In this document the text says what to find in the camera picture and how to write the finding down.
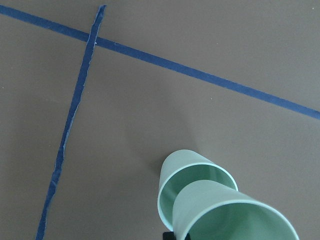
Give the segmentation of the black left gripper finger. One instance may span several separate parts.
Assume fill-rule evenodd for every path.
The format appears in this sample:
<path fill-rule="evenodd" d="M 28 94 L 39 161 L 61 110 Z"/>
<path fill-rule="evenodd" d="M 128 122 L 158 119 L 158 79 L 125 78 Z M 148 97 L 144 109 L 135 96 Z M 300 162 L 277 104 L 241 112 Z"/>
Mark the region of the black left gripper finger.
<path fill-rule="evenodd" d="M 163 240 L 175 240 L 175 234 L 173 231 L 166 231 L 162 234 Z"/>

